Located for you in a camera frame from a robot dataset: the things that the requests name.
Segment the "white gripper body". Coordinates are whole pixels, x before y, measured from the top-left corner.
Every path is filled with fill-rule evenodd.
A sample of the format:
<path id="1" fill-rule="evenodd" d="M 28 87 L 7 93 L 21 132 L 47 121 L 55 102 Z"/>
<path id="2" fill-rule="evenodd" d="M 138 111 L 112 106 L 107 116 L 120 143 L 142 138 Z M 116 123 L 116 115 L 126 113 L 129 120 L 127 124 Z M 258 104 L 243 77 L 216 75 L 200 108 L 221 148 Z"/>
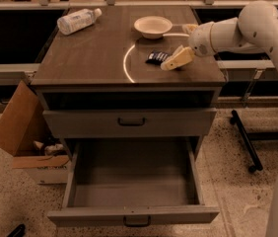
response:
<path id="1" fill-rule="evenodd" d="M 213 22 L 199 25 L 189 35 L 189 45 L 199 57 L 211 56 L 216 53 L 211 43 L 211 30 L 213 25 Z"/>

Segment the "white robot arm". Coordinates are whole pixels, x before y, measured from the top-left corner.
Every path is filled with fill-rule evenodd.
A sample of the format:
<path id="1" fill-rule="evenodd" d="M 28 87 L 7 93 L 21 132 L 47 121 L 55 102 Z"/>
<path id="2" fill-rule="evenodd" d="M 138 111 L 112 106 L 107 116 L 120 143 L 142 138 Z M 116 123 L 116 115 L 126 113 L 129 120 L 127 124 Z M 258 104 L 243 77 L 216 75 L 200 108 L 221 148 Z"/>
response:
<path id="1" fill-rule="evenodd" d="M 161 64 L 173 70 L 192 61 L 196 56 L 218 52 L 260 53 L 268 55 L 278 72 L 278 9 L 263 0 L 244 6 L 236 18 L 217 23 L 209 22 L 182 27 L 188 35 L 188 47 L 180 46 Z M 270 206 L 266 237 L 278 237 L 278 175 Z"/>

